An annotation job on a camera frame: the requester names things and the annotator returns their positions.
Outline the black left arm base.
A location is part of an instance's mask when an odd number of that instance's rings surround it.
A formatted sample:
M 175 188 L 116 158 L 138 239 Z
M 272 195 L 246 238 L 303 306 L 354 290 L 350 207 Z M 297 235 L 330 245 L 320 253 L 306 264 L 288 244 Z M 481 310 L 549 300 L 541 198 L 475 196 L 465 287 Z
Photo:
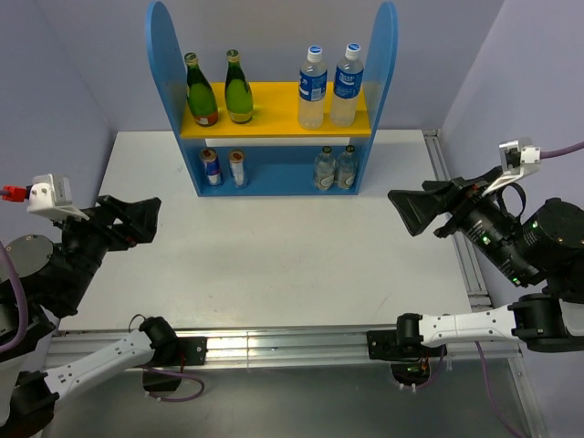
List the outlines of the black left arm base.
M 207 352 L 207 338 L 205 337 L 179 337 L 177 346 L 166 359 L 155 359 L 148 366 L 157 370 L 184 373 L 188 367 L 203 366 Z M 142 388 L 149 394 L 159 394 L 169 397 L 172 392 L 179 389 L 181 383 L 185 383 L 183 377 L 173 377 L 159 372 L 143 370 L 141 375 Z

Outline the blue label water bottle front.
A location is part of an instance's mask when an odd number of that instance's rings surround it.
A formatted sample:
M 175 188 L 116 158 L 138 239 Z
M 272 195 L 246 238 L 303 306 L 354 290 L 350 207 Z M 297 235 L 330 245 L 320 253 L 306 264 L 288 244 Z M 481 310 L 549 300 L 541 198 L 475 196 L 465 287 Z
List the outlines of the blue label water bottle front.
M 360 51 L 358 43 L 349 43 L 343 58 L 337 63 L 329 116 L 331 122 L 340 127 L 352 125 L 356 117 L 364 72 Z

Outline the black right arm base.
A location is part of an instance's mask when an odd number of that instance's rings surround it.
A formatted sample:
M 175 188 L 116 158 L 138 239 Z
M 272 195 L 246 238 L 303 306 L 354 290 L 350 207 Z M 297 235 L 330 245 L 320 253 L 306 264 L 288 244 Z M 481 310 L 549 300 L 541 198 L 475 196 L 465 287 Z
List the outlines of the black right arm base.
M 405 386 L 428 382 L 432 376 L 430 360 L 437 358 L 442 363 L 447 353 L 445 346 L 399 346 L 394 329 L 367 331 L 366 339 L 369 358 L 389 362 L 392 377 Z

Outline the green glass bottle gold cap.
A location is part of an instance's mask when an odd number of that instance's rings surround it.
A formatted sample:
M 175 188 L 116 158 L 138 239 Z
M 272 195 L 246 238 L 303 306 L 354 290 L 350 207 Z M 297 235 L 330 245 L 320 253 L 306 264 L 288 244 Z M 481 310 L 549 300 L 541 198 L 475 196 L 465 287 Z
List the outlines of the green glass bottle gold cap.
M 226 52 L 228 63 L 224 88 L 227 112 L 232 122 L 244 124 L 253 118 L 253 94 L 241 68 L 240 54 L 236 49 Z

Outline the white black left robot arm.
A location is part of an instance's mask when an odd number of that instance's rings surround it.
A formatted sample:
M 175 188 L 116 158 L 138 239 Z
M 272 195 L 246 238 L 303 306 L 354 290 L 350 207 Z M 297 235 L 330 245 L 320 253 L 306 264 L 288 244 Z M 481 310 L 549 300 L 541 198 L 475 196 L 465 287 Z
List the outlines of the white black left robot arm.
M 55 222 L 62 239 L 22 236 L 1 249 L 1 434 L 31 437 L 65 402 L 134 367 L 174 360 L 178 338 L 162 317 L 146 318 L 121 340 L 47 371 L 25 371 L 37 343 L 55 328 L 49 314 L 74 316 L 109 252 L 149 244 L 157 232 L 159 198 L 125 203 L 100 196 L 84 218 Z

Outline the blue label water bottle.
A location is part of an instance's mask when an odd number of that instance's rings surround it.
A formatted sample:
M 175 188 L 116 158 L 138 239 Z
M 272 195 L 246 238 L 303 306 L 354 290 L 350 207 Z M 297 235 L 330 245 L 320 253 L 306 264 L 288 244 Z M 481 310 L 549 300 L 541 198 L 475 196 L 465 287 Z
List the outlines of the blue label water bottle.
M 310 46 L 299 70 L 298 123 L 305 130 L 318 129 L 324 120 L 328 68 L 320 46 Z
M 331 122 L 340 127 L 352 125 L 356 117 L 364 72 L 360 51 L 358 43 L 349 43 L 343 58 L 337 63 L 329 116 Z

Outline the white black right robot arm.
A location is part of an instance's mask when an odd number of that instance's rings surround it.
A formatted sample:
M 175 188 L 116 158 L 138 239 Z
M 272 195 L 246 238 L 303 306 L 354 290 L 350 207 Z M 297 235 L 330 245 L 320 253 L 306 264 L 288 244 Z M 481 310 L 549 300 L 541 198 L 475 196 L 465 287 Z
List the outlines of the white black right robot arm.
M 466 180 L 425 181 L 419 191 L 391 190 L 388 198 L 408 232 L 421 234 L 441 214 L 449 214 L 438 238 L 465 236 L 516 287 L 542 291 L 482 312 L 398 317 L 395 345 L 412 356 L 422 348 L 458 341 L 522 341 L 544 353 L 581 351 L 583 333 L 568 310 L 583 306 L 583 212 L 549 198 L 527 220 L 508 212 L 502 189 L 489 189 L 500 167 Z

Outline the silver blue can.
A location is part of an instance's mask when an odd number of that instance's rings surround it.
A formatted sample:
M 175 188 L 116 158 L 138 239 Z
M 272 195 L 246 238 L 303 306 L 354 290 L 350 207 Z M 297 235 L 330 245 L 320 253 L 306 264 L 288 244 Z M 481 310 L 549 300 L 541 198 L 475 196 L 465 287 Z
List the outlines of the silver blue can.
M 228 154 L 228 162 L 235 187 L 238 189 L 246 187 L 249 177 L 245 153 L 239 149 L 230 150 Z
M 205 148 L 200 151 L 199 157 L 207 182 L 213 187 L 221 186 L 223 175 L 216 151 L 212 148 Z

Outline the green glass bottle orange label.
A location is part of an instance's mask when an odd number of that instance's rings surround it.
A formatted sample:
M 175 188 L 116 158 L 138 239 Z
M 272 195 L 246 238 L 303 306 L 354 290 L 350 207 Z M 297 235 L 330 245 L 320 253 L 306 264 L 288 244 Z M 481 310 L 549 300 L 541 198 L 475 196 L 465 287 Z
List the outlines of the green glass bottle orange label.
M 198 57 L 193 52 L 184 55 L 187 67 L 187 102 L 195 122 L 211 127 L 218 121 L 218 107 L 211 85 L 200 69 Z

